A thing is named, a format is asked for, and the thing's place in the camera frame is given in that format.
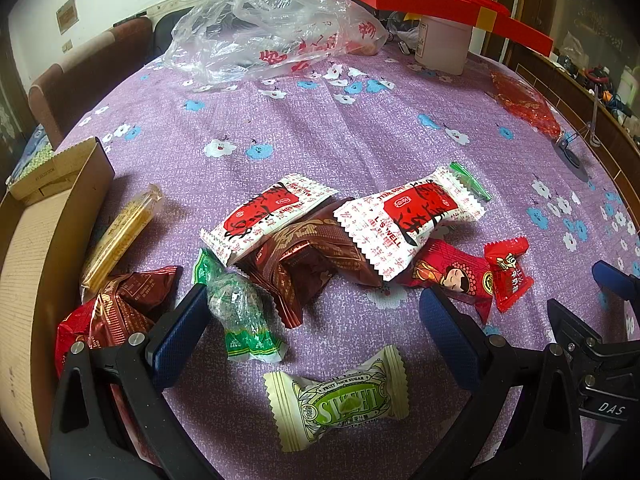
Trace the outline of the red cartoon face snack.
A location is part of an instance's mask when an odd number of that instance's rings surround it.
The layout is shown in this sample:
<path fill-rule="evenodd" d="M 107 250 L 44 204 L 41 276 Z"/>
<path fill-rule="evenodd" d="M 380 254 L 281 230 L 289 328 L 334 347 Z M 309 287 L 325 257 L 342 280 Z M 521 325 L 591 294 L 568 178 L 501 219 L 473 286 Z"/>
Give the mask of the red cartoon face snack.
<path fill-rule="evenodd" d="M 488 262 L 443 240 L 428 240 L 396 282 L 407 287 L 438 285 L 449 297 L 472 304 L 483 324 L 488 321 L 494 294 Z"/>

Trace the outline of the black leather sofa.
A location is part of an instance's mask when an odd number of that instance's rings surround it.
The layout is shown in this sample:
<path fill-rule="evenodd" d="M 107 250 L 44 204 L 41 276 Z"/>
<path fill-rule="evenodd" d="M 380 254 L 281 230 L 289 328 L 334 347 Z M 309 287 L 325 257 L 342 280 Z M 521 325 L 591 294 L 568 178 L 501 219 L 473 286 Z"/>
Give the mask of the black leather sofa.
<path fill-rule="evenodd" d="M 163 16 L 155 25 L 151 40 L 151 49 L 149 50 L 148 60 L 152 61 L 163 55 L 171 44 L 171 32 L 183 15 L 192 10 L 192 6 L 188 8 L 172 11 Z"/>

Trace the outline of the sweet green white candy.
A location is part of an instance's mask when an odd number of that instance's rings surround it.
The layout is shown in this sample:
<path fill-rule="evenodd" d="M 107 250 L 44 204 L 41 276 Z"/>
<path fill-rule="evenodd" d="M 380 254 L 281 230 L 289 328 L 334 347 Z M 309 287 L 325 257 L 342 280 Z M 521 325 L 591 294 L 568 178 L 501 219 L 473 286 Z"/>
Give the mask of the sweet green white candy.
<path fill-rule="evenodd" d="M 330 430 L 409 414 L 405 363 L 392 344 L 324 382 L 278 370 L 264 375 L 264 385 L 285 453 L 306 450 Z"/>

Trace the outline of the white red snack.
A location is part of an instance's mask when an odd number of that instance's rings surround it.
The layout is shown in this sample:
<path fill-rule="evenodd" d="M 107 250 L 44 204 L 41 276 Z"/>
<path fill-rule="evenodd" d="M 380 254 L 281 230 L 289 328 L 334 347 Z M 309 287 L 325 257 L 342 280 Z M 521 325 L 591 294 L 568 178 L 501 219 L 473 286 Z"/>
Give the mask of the white red snack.
<path fill-rule="evenodd" d="M 301 174 L 287 174 L 236 208 L 211 231 L 201 229 L 201 241 L 224 266 L 232 266 L 336 193 L 335 188 Z"/>
<path fill-rule="evenodd" d="M 334 218 L 383 281 L 405 271 L 434 229 L 480 220 L 484 206 L 454 172 L 437 167 L 427 177 L 349 200 Z"/>

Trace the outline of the red brown foil snack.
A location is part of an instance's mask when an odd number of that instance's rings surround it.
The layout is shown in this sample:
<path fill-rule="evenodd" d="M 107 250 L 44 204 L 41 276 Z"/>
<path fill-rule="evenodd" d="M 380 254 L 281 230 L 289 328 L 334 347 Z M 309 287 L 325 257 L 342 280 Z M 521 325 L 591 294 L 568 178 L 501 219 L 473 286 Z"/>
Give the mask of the red brown foil snack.
<path fill-rule="evenodd" d="M 146 334 L 170 298 L 180 266 L 111 276 L 98 294 L 58 324 L 54 366 L 61 377 L 73 344 L 90 349 L 123 344 L 133 333 Z"/>

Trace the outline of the yellow biscuit clear pack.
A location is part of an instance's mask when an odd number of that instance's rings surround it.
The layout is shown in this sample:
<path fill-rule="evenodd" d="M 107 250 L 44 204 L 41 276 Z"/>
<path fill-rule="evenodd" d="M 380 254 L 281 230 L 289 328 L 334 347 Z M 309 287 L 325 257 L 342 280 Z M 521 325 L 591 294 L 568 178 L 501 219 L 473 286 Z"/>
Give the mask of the yellow biscuit clear pack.
<path fill-rule="evenodd" d="M 82 267 L 79 283 L 82 302 L 96 296 L 120 258 L 154 218 L 163 200 L 160 187 L 150 184 L 119 211 Z"/>

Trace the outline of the clothes pile on chair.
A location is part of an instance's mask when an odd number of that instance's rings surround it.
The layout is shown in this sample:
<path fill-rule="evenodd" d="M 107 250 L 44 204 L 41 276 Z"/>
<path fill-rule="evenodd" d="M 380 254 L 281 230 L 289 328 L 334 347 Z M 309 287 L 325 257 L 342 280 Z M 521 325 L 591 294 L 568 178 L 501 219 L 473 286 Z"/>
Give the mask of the clothes pile on chair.
<path fill-rule="evenodd" d="M 54 149 L 49 141 L 46 130 L 39 124 L 25 145 L 23 154 L 14 167 L 12 174 L 6 179 L 6 185 L 10 186 L 24 178 L 32 170 L 49 160 L 54 154 Z"/>

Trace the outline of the green clear candy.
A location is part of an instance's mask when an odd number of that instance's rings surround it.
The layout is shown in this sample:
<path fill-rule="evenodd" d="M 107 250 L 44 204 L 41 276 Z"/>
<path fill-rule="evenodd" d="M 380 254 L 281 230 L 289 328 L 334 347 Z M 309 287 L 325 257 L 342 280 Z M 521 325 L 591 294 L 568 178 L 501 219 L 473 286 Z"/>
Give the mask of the green clear candy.
<path fill-rule="evenodd" d="M 193 266 L 192 283 L 206 286 L 208 310 L 224 329 L 229 361 L 283 360 L 288 346 L 273 335 L 265 319 L 262 297 L 244 276 L 228 271 L 210 249 L 201 248 Z"/>

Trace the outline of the red foil bag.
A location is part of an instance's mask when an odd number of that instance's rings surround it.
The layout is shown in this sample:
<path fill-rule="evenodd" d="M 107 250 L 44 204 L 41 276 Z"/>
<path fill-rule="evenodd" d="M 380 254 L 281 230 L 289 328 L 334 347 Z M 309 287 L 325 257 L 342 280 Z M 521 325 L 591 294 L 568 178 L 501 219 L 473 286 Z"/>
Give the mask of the red foil bag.
<path fill-rule="evenodd" d="M 552 141 L 559 139 L 561 127 L 547 100 L 526 81 L 503 72 L 491 72 L 497 101 L 512 115 L 528 122 Z"/>

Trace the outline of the small red candy packet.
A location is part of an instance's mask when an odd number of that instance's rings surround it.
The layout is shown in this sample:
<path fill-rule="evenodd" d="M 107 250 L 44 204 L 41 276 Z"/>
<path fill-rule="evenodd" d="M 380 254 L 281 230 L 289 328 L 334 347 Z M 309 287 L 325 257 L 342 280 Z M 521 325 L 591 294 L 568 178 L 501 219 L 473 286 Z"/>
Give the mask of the small red candy packet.
<path fill-rule="evenodd" d="M 497 309 L 506 313 L 533 286 L 534 279 L 523 270 L 520 260 L 528 251 L 525 236 L 486 244 L 484 256 L 491 268 Z"/>

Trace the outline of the dark brown foil snack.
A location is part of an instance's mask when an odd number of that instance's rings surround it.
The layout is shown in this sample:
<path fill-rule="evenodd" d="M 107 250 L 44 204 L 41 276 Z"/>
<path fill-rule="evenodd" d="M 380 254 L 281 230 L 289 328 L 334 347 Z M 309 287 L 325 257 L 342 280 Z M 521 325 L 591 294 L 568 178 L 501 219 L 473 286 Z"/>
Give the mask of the dark brown foil snack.
<path fill-rule="evenodd" d="M 380 274 L 334 217 L 334 211 L 350 201 L 328 200 L 238 262 L 239 269 L 271 295 L 285 327 L 303 324 L 303 307 L 336 274 L 356 285 L 382 285 Z"/>

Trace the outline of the green ended pastry pack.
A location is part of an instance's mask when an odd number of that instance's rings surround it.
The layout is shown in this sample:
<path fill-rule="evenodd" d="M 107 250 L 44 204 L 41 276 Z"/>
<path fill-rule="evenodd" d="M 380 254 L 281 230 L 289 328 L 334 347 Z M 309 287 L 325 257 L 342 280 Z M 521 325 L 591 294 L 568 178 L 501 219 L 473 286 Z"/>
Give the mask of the green ended pastry pack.
<path fill-rule="evenodd" d="M 485 190 L 484 186 L 478 182 L 475 177 L 461 165 L 460 162 L 450 162 L 449 169 L 454 175 L 464 184 L 469 190 L 471 190 L 476 196 L 488 203 L 491 201 L 491 195 Z"/>

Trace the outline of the white cylindrical container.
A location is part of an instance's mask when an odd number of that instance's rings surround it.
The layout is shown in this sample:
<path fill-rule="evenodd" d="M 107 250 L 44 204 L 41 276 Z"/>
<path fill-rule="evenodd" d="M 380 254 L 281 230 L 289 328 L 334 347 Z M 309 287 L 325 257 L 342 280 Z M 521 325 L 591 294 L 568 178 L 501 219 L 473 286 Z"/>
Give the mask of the white cylindrical container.
<path fill-rule="evenodd" d="M 468 57 L 473 27 L 443 18 L 422 16 L 414 58 L 429 70 L 461 75 Z"/>

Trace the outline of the cardboard tray box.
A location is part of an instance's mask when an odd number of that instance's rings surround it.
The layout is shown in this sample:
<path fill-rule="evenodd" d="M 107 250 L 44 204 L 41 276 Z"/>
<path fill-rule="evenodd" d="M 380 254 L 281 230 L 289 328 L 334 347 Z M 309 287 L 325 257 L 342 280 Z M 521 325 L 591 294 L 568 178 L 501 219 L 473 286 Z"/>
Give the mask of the cardboard tray box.
<path fill-rule="evenodd" d="M 56 328 L 80 304 L 80 271 L 113 179 L 100 141 L 89 138 L 12 184 L 1 203 L 1 417 L 42 472 Z"/>

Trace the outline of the red gift box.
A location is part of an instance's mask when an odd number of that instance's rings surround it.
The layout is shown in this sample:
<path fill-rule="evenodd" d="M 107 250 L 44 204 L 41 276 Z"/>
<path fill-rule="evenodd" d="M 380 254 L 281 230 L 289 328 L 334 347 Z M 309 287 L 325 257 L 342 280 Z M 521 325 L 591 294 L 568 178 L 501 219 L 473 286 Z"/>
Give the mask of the red gift box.
<path fill-rule="evenodd" d="M 443 18 L 491 32 L 548 56 L 553 40 L 543 32 L 515 18 L 502 4 L 494 0 L 360 0 L 380 11 Z"/>

